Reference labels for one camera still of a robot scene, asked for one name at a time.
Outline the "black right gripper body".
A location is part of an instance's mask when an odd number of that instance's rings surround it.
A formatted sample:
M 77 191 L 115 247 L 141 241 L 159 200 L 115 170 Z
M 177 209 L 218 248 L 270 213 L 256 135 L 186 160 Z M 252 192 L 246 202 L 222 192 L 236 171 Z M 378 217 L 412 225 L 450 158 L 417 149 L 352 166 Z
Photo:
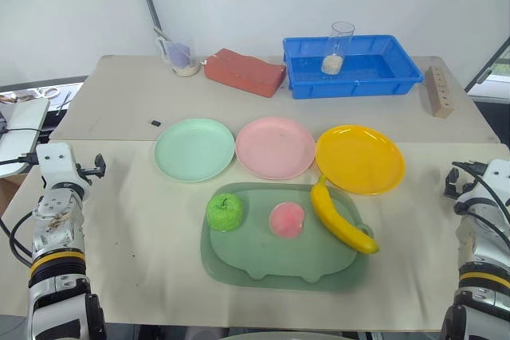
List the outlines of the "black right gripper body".
M 466 182 L 460 185 L 457 181 L 460 177 L 459 169 L 454 167 L 445 178 L 445 188 L 443 194 L 451 199 L 458 199 L 462 194 L 471 190 L 471 183 Z

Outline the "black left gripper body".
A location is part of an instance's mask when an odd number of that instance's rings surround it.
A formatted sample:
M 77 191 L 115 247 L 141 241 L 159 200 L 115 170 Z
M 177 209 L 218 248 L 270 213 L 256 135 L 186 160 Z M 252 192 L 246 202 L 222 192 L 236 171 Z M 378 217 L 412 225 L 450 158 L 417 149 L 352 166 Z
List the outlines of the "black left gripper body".
M 85 180 L 90 186 L 92 185 L 91 176 L 102 178 L 106 172 L 106 162 L 102 154 L 97 154 L 94 160 L 94 166 L 91 168 L 83 168 L 80 164 L 76 165 L 78 175 Z

